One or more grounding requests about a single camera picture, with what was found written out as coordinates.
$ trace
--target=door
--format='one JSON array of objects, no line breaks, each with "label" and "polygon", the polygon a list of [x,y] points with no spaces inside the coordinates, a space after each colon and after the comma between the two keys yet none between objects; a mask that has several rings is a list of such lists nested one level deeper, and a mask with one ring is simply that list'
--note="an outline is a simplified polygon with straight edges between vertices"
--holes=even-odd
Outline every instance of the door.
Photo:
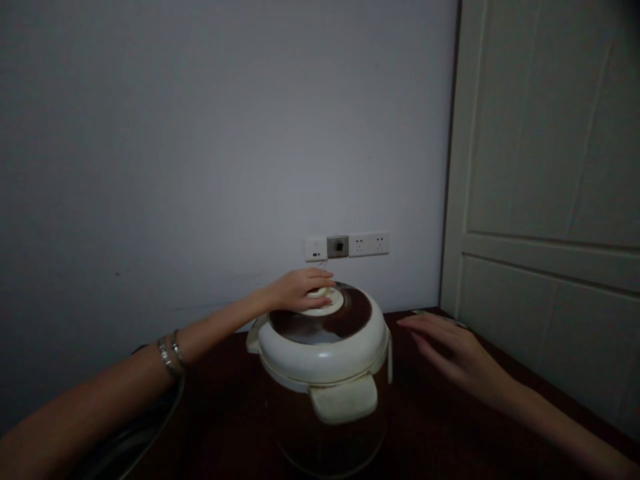
[{"label": "door", "polygon": [[640,30],[463,0],[441,307],[640,440]]}]

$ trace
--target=hand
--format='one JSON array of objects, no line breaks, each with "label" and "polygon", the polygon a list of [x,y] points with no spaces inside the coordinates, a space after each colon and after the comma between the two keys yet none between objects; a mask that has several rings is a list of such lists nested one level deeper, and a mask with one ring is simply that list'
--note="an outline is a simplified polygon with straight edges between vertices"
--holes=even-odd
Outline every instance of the hand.
[{"label": "hand", "polygon": [[293,270],[266,286],[262,293],[268,298],[270,310],[304,311],[320,308],[330,304],[331,300],[326,297],[308,299],[306,294],[316,288],[335,287],[332,276],[332,273],[317,268]]},{"label": "hand", "polygon": [[[402,319],[398,325],[411,330],[420,353],[440,373],[488,406],[504,411],[517,394],[520,384],[502,370],[470,331],[430,313]],[[421,333],[449,348],[453,358],[440,355]]]}]

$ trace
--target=lid knob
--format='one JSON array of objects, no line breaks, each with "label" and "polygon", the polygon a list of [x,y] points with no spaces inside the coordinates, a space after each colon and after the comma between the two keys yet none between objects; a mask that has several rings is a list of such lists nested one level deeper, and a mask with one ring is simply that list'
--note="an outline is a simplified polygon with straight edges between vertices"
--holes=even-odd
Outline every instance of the lid knob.
[{"label": "lid knob", "polygon": [[307,298],[315,299],[320,297],[327,297],[331,300],[331,303],[320,308],[304,310],[298,313],[308,317],[324,317],[325,315],[330,315],[340,310],[340,307],[342,307],[345,302],[342,293],[332,287],[322,287],[317,289],[317,291],[312,290],[307,293]]}]

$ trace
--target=electrical outlet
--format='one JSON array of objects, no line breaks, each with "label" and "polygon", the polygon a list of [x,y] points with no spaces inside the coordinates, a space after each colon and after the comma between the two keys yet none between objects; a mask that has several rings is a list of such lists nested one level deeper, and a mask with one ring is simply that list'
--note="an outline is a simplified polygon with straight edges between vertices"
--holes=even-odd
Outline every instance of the electrical outlet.
[{"label": "electrical outlet", "polygon": [[370,233],[371,254],[384,255],[389,253],[389,234],[388,232]]},{"label": "electrical outlet", "polygon": [[367,251],[367,235],[366,233],[360,233],[357,235],[349,236],[349,256],[350,257],[364,257],[368,255]]},{"label": "electrical outlet", "polygon": [[349,256],[367,257],[389,253],[389,232],[349,235]]},{"label": "electrical outlet", "polygon": [[327,238],[305,238],[305,260],[322,261],[327,259]]}]

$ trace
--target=rice cooker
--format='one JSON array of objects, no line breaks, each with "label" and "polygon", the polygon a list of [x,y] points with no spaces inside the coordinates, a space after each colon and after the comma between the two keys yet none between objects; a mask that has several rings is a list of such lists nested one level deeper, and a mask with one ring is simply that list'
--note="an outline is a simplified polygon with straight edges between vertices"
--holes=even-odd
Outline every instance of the rice cooker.
[{"label": "rice cooker", "polygon": [[331,304],[264,314],[247,350],[268,373],[267,414],[286,458],[314,477],[346,478],[374,458],[387,430],[391,334],[362,290],[336,283],[307,296]]}]

